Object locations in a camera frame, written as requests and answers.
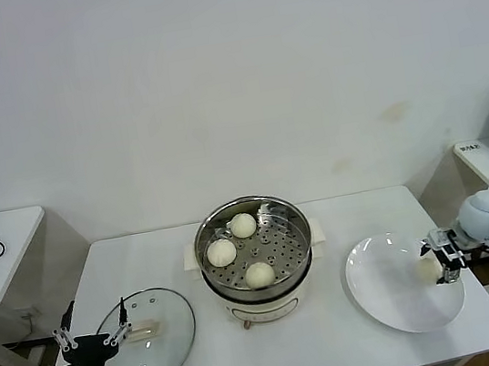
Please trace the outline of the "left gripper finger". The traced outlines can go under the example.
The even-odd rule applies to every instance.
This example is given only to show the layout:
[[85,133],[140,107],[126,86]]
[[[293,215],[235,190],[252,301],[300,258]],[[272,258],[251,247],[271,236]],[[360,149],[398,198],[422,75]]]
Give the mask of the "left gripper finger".
[[75,338],[71,334],[71,322],[75,301],[71,300],[66,312],[61,317],[59,328],[52,331],[53,337],[62,352],[69,352],[78,347]]
[[108,334],[108,337],[103,340],[103,344],[106,346],[118,345],[121,341],[123,341],[132,329],[131,322],[127,319],[127,309],[125,307],[124,298],[120,298],[119,301],[119,311],[118,311],[118,328],[116,331],[113,331]]

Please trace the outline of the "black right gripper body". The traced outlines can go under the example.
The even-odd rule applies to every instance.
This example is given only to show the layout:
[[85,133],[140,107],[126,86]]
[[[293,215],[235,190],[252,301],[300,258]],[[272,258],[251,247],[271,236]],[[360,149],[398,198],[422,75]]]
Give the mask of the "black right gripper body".
[[464,254],[454,241],[451,230],[430,231],[426,240],[433,255],[445,268],[464,265]]

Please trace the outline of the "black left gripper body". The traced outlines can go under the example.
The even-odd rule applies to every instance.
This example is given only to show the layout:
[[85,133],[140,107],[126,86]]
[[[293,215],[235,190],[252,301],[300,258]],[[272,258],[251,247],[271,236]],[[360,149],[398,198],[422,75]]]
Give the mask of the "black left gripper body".
[[109,335],[92,334],[75,338],[77,346],[65,353],[71,366],[105,366],[117,355],[117,346],[105,344]]

